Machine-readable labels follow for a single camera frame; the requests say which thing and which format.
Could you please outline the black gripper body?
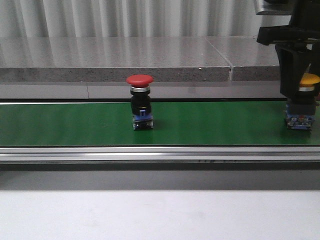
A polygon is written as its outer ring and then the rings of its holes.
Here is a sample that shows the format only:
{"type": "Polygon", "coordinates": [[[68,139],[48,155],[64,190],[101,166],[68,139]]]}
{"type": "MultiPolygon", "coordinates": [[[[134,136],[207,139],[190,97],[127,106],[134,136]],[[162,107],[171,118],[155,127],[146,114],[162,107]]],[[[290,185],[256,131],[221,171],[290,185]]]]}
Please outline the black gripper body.
{"type": "Polygon", "coordinates": [[[291,17],[287,25],[260,27],[257,42],[271,44],[310,44],[320,49],[320,2],[292,0],[291,17]]]}

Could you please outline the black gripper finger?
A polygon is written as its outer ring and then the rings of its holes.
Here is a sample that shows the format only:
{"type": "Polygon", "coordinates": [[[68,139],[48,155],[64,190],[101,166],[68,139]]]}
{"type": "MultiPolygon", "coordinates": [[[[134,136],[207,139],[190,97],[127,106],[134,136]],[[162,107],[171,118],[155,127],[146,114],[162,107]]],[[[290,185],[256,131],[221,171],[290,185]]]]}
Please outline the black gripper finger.
{"type": "Polygon", "coordinates": [[[305,43],[276,44],[280,69],[280,93],[293,100],[300,82],[312,60],[312,52],[305,43]]]}

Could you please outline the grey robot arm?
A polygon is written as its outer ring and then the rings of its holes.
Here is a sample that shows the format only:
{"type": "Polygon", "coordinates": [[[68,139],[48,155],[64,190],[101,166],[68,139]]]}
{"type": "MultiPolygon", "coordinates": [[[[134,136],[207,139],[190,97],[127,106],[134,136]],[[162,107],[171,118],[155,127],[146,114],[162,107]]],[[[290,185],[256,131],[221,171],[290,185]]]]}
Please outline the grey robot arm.
{"type": "Polygon", "coordinates": [[[320,74],[320,2],[318,0],[256,0],[257,15],[290,15],[287,25],[261,27],[257,42],[275,45],[280,69],[280,92],[296,103],[310,103],[320,92],[307,91],[304,73],[320,74]]]}

